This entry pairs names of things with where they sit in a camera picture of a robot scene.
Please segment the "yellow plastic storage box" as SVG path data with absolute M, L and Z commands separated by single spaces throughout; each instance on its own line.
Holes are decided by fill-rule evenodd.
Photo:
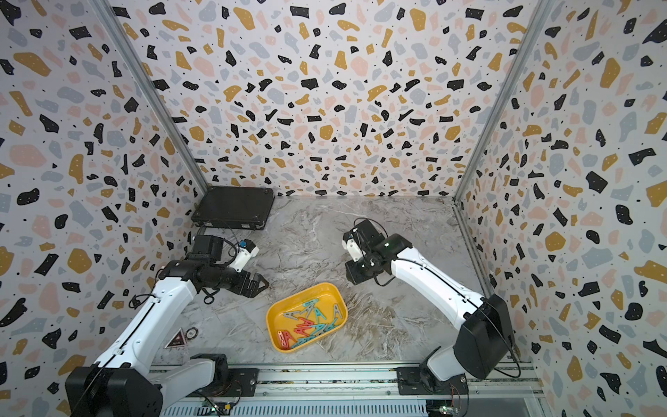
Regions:
M 347 306 L 332 283 L 319 283 L 274 303 L 266 314 L 269 340 L 283 354 L 315 344 L 342 328 Z

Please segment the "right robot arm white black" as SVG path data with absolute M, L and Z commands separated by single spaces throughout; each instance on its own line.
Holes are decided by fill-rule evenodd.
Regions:
M 438 269 L 401 235 L 385 236 L 364 218 L 342 236 L 347 279 L 354 285 L 391 275 L 422 294 L 458 331 L 450 347 L 439 347 L 420 364 L 422 384 L 434 392 L 446 382 L 471 375 L 486 379 L 500 362 L 518 362 L 507 303 L 485 297 Z

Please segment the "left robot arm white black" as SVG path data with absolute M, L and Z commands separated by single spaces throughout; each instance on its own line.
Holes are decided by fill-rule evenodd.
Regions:
M 218 236 L 196 236 L 184 259 L 160 270 L 123 333 L 92 365 L 69 374 L 65 390 L 72 415 L 158 416 L 197 390 L 222 392 L 231 386 L 223 354 L 198 354 L 163 375 L 149 374 L 176 320 L 199 294 L 207 301 L 221 290 L 254 298 L 269 286 L 262 275 L 245 269 L 259 252 L 253 241 L 236 243 L 229 262 L 222 261 L 225 243 Z

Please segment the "teal clothespin in box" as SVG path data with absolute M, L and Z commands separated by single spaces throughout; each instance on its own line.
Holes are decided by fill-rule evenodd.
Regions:
M 319 302 L 320 302 L 319 298 L 315 298 L 313 300 L 305 302 L 303 304 L 303 309 L 300 312 L 300 315 L 303 318 L 306 318 L 306 319 L 309 319 L 309 320 L 313 319 L 316 323 L 320 323 L 321 321 L 326 321 L 327 317 L 324 315 L 324 313 L 318 307 Z

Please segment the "grey clothespin in box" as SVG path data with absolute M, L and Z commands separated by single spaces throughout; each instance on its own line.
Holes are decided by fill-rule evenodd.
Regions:
M 335 303 L 333 306 L 333 320 L 343 321 L 344 319 L 345 319 L 344 311 L 341 309 L 338 303 Z

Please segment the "red clothespin in box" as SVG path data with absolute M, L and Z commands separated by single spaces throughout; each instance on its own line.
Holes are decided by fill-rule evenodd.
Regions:
M 317 330 L 318 325 L 309 319 L 300 317 L 299 323 L 294 328 L 294 333 L 300 337 L 311 337 Z

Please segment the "black flat case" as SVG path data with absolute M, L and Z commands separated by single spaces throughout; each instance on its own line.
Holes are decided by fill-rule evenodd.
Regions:
M 269 188 L 212 187 L 191 219 L 200 227 L 263 230 L 274 198 Z

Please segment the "warning triangle sticker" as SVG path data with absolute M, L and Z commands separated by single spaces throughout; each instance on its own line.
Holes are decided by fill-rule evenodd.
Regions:
M 168 343 L 165 345 L 165 349 L 180 349 L 185 348 L 188 344 L 187 337 L 185 332 L 179 328 L 177 332 L 170 338 Z

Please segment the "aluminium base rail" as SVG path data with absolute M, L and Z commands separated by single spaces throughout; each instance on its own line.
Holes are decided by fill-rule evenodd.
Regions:
M 519 379 L 460 376 L 428 390 L 409 362 L 232 365 L 230 389 L 191 394 L 165 416 L 549 416 L 532 367 Z

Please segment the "left frame post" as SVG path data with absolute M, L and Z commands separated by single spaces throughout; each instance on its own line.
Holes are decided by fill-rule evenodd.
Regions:
M 167 131 L 172 140 L 175 149 L 182 158 L 184 165 L 188 168 L 193 177 L 193 181 L 199 191 L 205 194 L 208 189 L 208 183 L 197 165 L 195 159 L 191 155 L 190 149 L 184 141 L 180 130 L 175 125 L 173 118 L 168 114 L 168 110 L 164 105 L 163 100 L 157 94 L 150 76 L 144 70 L 142 62 L 128 39 L 123 26 L 118 22 L 115 12 L 108 1 L 90 1 L 91 8 L 94 10 L 96 16 L 100 20 L 102 26 L 109 34 L 116 49 L 125 61 L 128 70 L 137 82 L 138 87 L 142 91 L 149 106 L 154 111 L 157 120 L 163 128 Z

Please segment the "frame post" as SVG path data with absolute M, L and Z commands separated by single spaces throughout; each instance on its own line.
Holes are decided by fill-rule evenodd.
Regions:
M 157 120 L 163 128 L 167 131 L 172 140 L 175 149 L 182 158 L 184 165 L 188 168 L 193 177 L 193 181 L 199 191 L 205 194 L 208 189 L 208 183 L 197 165 L 195 159 L 191 155 L 190 149 L 184 141 L 180 130 L 175 125 L 173 118 L 168 114 L 168 110 L 164 105 L 163 100 L 157 94 L 150 76 L 144 70 L 142 62 L 128 39 L 123 26 L 118 22 L 115 12 L 108 1 L 90 1 L 91 8 L 94 10 L 96 16 L 100 20 L 102 26 L 109 34 L 116 49 L 125 61 L 128 70 L 137 82 L 138 87 L 142 91 L 149 106 L 154 111 Z
M 516 57 L 512 62 L 507 77 L 505 78 L 505 82 L 502 84 L 500 93 L 498 93 L 493 107 L 491 108 L 484 129 L 481 131 L 480 139 L 474 148 L 469 164 L 460 180 L 460 185 L 454 194 L 453 202 L 455 204 L 462 202 L 464 199 L 466 188 L 474 178 L 476 166 L 482 158 L 483 151 L 492 139 L 493 132 L 495 132 L 497 124 L 500 122 L 503 110 L 519 82 L 522 69 L 537 42 L 540 31 L 553 6 L 554 1 L 552 0 L 540 0 L 537 3 L 536 9 L 526 28 L 526 34 L 523 36 Z

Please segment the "right frame post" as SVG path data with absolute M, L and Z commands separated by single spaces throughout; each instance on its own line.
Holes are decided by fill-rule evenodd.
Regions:
M 482 158 L 483 151 L 492 139 L 493 132 L 495 132 L 497 124 L 500 122 L 503 110 L 519 82 L 522 69 L 537 42 L 540 31 L 553 6 L 554 1 L 552 0 L 540 0 L 537 3 L 536 9 L 526 28 L 526 34 L 523 36 L 516 57 L 512 62 L 507 77 L 505 78 L 505 82 L 502 84 L 500 93 L 498 93 L 493 107 L 491 108 L 484 129 L 481 131 L 480 139 L 474 148 L 469 164 L 460 180 L 460 185 L 454 194 L 453 202 L 455 204 L 462 202 L 464 199 L 466 188 L 474 178 L 476 166 Z

